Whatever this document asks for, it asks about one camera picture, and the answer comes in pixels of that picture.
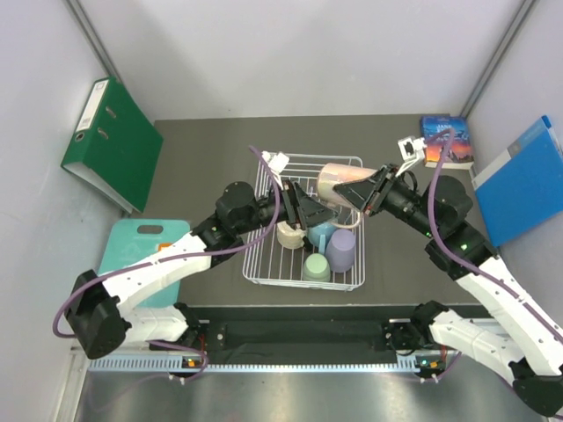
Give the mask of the cream ceramic mug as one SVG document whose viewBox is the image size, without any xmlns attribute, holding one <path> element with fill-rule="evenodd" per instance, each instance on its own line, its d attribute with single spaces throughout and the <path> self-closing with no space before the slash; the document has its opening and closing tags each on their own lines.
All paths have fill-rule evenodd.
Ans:
<svg viewBox="0 0 563 422">
<path fill-rule="evenodd" d="M 276 236 L 279 244 L 289 250 L 296 250 L 304 247 L 306 231 L 293 229 L 286 222 L 276 224 Z"/>
</svg>

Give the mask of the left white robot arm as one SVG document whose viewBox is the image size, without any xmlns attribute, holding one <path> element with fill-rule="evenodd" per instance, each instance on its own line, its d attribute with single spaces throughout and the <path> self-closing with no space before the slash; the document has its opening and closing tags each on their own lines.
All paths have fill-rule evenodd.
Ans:
<svg viewBox="0 0 563 422">
<path fill-rule="evenodd" d="M 248 183 L 234 182 L 216 201 L 215 212 L 172 245 L 114 272 L 80 274 L 64 305 L 64 317 L 91 360 L 124 344 L 159 340 L 190 348 L 199 340 L 200 329 L 187 306 L 144 308 L 143 301 L 243 251 L 248 233 L 273 230 L 279 222 L 308 229 L 335 216 L 296 182 L 275 183 L 260 198 Z"/>
</svg>

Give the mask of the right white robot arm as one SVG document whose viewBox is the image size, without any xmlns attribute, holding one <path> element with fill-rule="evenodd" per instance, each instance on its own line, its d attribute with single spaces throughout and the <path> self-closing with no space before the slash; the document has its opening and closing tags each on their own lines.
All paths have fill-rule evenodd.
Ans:
<svg viewBox="0 0 563 422">
<path fill-rule="evenodd" d="M 562 326 L 519 284 L 499 252 L 465 217 L 472 200 L 456 178 L 435 173 L 424 193 L 394 164 L 334 185 L 350 207 L 385 211 L 425 235 L 430 260 L 472 295 L 507 333 L 481 328 L 436 301 L 411 316 L 413 342 L 454 348 L 495 372 L 534 412 L 562 417 Z"/>
</svg>

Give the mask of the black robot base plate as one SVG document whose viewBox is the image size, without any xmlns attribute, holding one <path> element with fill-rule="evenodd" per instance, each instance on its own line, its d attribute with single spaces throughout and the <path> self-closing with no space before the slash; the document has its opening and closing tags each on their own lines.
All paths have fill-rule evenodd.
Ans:
<svg viewBox="0 0 563 422">
<path fill-rule="evenodd" d="M 199 324 L 182 346 L 213 364 L 383 363 L 398 351 L 432 349 L 429 325 L 448 306 L 192 307 Z"/>
</svg>

